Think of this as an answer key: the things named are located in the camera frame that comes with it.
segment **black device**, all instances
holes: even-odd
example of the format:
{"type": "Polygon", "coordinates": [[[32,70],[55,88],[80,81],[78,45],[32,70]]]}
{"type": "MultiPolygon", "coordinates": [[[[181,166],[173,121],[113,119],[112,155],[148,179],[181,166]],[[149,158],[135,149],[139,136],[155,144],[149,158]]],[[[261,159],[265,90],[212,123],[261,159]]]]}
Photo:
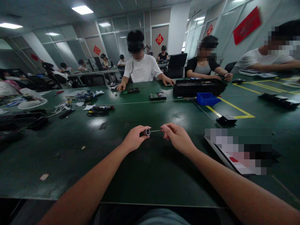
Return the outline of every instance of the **black device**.
{"type": "Polygon", "coordinates": [[[226,83],[218,79],[177,80],[173,93],[181,97],[195,97],[197,93],[212,93],[218,97],[226,86],[226,83]]]}
{"type": "Polygon", "coordinates": [[[158,92],[158,93],[151,93],[150,94],[150,100],[163,100],[167,99],[167,96],[164,92],[158,92]]]}
{"type": "Polygon", "coordinates": [[[226,115],[226,116],[221,116],[220,118],[216,119],[222,126],[235,126],[237,119],[234,118],[233,116],[226,115]]]}

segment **person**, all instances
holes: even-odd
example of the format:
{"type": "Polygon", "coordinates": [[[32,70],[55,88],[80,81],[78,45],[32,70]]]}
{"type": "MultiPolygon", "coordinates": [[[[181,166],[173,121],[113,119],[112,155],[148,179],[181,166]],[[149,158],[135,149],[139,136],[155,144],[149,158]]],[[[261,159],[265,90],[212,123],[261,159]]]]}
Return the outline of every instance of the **person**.
{"type": "Polygon", "coordinates": [[[162,59],[167,60],[167,59],[169,59],[169,54],[166,52],[166,50],[167,50],[167,47],[165,45],[163,45],[162,46],[162,52],[158,54],[158,57],[157,57],[158,60],[162,60],[162,59]]]}
{"type": "Polygon", "coordinates": [[[211,58],[212,50],[218,45],[218,38],[208,35],[203,38],[199,45],[198,55],[187,61],[187,77],[202,78],[202,79],[218,79],[221,78],[217,75],[211,75],[214,71],[218,75],[225,77],[225,81],[231,81],[232,73],[224,70],[217,62],[211,58]]]}
{"type": "Polygon", "coordinates": [[[238,73],[240,69],[252,69],[263,73],[299,69],[299,60],[290,55],[275,54],[299,35],[300,19],[281,24],[271,32],[265,45],[245,53],[233,67],[232,73],[238,73]]]}
{"type": "Polygon", "coordinates": [[[79,64],[79,67],[77,69],[78,71],[81,71],[83,73],[88,71],[87,66],[86,66],[85,62],[83,61],[83,59],[78,60],[78,64],[79,64]]]}
{"type": "Polygon", "coordinates": [[[20,76],[20,77],[13,77],[11,76],[7,70],[2,70],[2,79],[3,80],[16,80],[16,81],[25,81],[25,82],[28,82],[29,80],[23,76],[20,76]]]}
{"type": "Polygon", "coordinates": [[[103,68],[108,68],[109,66],[111,66],[110,60],[108,58],[106,58],[106,55],[104,53],[101,54],[100,58],[103,59],[103,62],[102,62],[103,68]]]}
{"type": "Polygon", "coordinates": [[[120,61],[118,62],[118,66],[125,66],[127,63],[127,59],[125,59],[124,55],[120,55],[120,61]]]}
{"type": "MultiPolygon", "coordinates": [[[[131,129],[121,145],[69,188],[38,225],[87,224],[121,162],[150,138],[140,137],[140,133],[150,128],[137,126],[131,129]]],[[[201,152],[183,127],[167,123],[161,128],[163,138],[170,140],[175,149],[192,161],[243,224],[300,224],[299,211],[201,152]]],[[[170,210],[165,217],[151,211],[141,219],[142,222],[137,221],[135,224],[188,224],[170,210]]]]}
{"type": "Polygon", "coordinates": [[[118,91],[125,90],[126,84],[131,77],[133,83],[152,81],[154,77],[167,83],[175,84],[174,80],[166,77],[157,65],[155,58],[144,54],[144,35],[140,30],[131,31],[127,36],[128,51],[132,55],[125,65],[125,72],[118,91]]]}
{"type": "Polygon", "coordinates": [[[60,67],[62,67],[62,69],[60,70],[60,72],[64,72],[64,71],[69,71],[70,73],[73,72],[73,69],[69,66],[67,66],[66,63],[62,62],[60,63],[60,67]]]}

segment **white t-shirt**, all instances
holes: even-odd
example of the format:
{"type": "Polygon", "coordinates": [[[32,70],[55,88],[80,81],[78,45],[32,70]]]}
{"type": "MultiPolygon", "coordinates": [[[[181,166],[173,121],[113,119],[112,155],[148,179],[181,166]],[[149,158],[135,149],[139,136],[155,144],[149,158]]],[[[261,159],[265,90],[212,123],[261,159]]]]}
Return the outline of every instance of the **white t-shirt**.
{"type": "Polygon", "coordinates": [[[127,63],[127,59],[124,59],[124,61],[120,60],[118,62],[118,65],[126,65],[126,63],[127,63]]]}
{"type": "Polygon", "coordinates": [[[293,60],[294,58],[289,55],[262,55],[259,53],[258,48],[253,49],[244,54],[240,60],[235,64],[231,73],[238,73],[240,69],[246,69],[256,63],[261,65],[282,64],[293,60]]]}
{"type": "Polygon", "coordinates": [[[155,58],[145,54],[141,61],[133,62],[132,59],[127,61],[124,76],[131,77],[132,82],[137,83],[153,81],[153,77],[158,77],[161,73],[155,58]]]}
{"type": "Polygon", "coordinates": [[[21,79],[19,77],[5,77],[7,80],[17,80],[20,81],[21,79]]]}

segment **blue plastic bin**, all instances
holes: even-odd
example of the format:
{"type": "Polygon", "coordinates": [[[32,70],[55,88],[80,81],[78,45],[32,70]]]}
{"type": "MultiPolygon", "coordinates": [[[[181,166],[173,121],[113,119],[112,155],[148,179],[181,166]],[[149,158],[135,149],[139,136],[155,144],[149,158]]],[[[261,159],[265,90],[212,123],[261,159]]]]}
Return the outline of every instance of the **blue plastic bin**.
{"type": "Polygon", "coordinates": [[[200,105],[215,105],[218,102],[220,102],[221,99],[218,99],[217,97],[213,96],[212,93],[197,93],[197,102],[200,105]]]}

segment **wire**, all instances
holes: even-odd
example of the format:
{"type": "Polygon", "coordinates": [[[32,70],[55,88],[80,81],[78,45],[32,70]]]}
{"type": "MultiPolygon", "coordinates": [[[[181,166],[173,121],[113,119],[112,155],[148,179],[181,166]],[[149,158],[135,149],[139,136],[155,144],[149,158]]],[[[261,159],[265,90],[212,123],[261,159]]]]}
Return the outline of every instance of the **wire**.
{"type": "Polygon", "coordinates": [[[109,114],[109,111],[104,108],[92,108],[87,113],[87,116],[89,117],[100,117],[100,116],[107,116],[109,114]]]}

